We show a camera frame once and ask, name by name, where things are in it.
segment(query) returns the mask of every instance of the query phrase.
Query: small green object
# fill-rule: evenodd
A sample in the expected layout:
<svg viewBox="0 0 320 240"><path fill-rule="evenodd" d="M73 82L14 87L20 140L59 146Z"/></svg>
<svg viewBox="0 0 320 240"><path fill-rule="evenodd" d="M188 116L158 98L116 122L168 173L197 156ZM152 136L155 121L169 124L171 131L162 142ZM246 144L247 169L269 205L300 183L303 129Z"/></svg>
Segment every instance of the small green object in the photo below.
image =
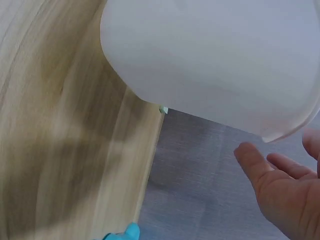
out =
<svg viewBox="0 0 320 240"><path fill-rule="evenodd" d="M168 114L168 108L166 107L166 106L160 106L159 107L159 111L160 111L160 113L162 113L162 114Z"/></svg>

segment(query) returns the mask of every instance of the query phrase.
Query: gray carpet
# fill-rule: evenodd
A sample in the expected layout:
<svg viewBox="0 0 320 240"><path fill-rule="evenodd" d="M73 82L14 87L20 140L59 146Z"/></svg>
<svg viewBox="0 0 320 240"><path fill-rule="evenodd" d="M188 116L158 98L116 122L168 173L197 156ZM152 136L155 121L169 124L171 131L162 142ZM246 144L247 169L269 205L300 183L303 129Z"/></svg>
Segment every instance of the gray carpet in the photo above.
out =
<svg viewBox="0 0 320 240"><path fill-rule="evenodd" d="M310 127L320 127L318 115ZM259 211L234 149L252 142L316 169L301 132L277 143L169 110L139 219L141 240L286 240Z"/></svg>

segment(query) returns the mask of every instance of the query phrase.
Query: white plastic container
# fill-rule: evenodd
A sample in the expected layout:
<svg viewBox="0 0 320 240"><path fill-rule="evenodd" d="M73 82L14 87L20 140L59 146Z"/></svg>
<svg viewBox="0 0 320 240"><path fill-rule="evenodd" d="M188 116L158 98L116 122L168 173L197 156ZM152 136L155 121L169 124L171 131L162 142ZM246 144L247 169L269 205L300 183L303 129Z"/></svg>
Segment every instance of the white plastic container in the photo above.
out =
<svg viewBox="0 0 320 240"><path fill-rule="evenodd" d="M313 0L108 0L101 44L143 100L262 136L320 108Z"/></svg>

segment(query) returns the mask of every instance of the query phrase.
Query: wooden surface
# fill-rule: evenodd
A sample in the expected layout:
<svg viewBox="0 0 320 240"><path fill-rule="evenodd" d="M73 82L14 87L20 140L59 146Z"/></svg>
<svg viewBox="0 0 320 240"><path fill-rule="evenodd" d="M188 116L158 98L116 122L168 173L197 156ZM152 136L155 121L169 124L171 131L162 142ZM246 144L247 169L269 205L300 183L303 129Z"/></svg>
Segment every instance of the wooden surface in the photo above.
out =
<svg viewBox="0 0 320 240"><path fill-rule="evenodd" d="M163 116L100 46L102 0L0 0L0 239L137 220Z"/></svg>

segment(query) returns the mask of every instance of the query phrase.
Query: hand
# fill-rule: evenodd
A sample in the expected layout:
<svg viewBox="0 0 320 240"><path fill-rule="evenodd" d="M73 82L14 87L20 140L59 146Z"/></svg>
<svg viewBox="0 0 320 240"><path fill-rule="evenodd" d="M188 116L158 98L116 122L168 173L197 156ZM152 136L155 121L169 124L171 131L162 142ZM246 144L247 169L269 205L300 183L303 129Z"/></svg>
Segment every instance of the hand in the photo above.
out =
<svg viewBox="0 0 320 240"><path fill-rule="evenodd" d="M302 144L320 160L320 131L308 130ZM253 186L262 214L291 240L320 240L320 175L288 157L266 157L250 143L241 143L234 155Z"/></svg>

